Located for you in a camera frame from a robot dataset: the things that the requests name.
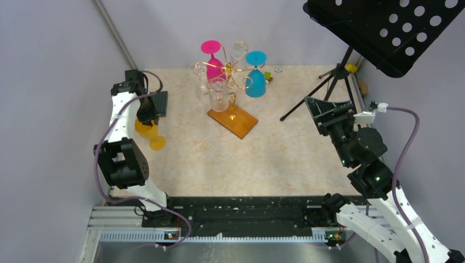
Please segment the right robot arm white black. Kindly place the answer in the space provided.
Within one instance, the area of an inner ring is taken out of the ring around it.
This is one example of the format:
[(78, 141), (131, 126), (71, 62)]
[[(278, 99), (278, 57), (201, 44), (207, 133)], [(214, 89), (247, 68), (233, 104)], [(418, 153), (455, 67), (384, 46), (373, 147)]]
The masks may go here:
[(464, 255), (443, 245), (429, 230), (407, 200), (398, 172), (381, 161), (387, 151), (380, 133), (373, 127), (376, 115), (387, 112), (386, 103), (370, 103), (355, 112), (351, 101), (329, 102), (310, 96), (304, 102), (318, 132), (328, 136), (352, 186), (376, 208), (388, 223), (383, 227), (348, 198), (333, 194), (322, 203), (325, 224), (351, 229), (390, 262), (464, 262)]

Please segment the clear smooth wine glass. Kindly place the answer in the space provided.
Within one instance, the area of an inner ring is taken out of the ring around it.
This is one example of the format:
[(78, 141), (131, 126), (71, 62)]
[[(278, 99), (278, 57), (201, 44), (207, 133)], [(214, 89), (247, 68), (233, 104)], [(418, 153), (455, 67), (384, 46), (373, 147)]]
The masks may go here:
[(197, 78), (195, 87), (196, 96), (202, 103), (205, 103), (208, 100), (207, 97), (209, 94), (206, 65), (201, 62), (196, 62), (192, 68), (192, 72)]

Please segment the clear ribbed wine glass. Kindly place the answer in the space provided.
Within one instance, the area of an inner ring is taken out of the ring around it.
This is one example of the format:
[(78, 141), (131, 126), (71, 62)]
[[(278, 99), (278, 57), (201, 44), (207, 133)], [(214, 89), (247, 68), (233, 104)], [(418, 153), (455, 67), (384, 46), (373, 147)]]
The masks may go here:
[(228, 86), (224, 79), (212, 78), (208, 82), (209, 101), (211, 109), (215, 112), (223, 112), (229, 107)]

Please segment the yellow wine glass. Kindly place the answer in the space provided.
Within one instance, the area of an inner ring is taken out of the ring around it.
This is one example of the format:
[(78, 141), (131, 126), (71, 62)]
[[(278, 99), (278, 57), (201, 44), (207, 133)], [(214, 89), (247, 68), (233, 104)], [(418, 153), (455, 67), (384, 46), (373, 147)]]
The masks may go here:
[(143, 138), (149, 140), (152, 150), (159, 151), (166, 145), (166, 139), (158, 134), (158, 125), (151, 121), (150, 125), (143, 124), (140, 120), (135, 120), (135, 131)]

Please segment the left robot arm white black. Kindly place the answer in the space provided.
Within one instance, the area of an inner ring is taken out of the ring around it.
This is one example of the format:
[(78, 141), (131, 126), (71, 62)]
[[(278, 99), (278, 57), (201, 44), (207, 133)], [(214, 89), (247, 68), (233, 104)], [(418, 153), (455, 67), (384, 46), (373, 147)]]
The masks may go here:
[(146, 71), (126, 70), (125, 80), (111, 88), (112, 113), (109, 128), (94, 146), (94, 171), (106, 183), (138, 196), (142, 216), (161, 226), (175, 222), (176, 212), (168, 207), (168, 196), (149, 178), (149, 165), (134, 141), (135, 133), (150, 140), (158, 150), (166, 141), (158, 135), (160, 112), (148, 91)]

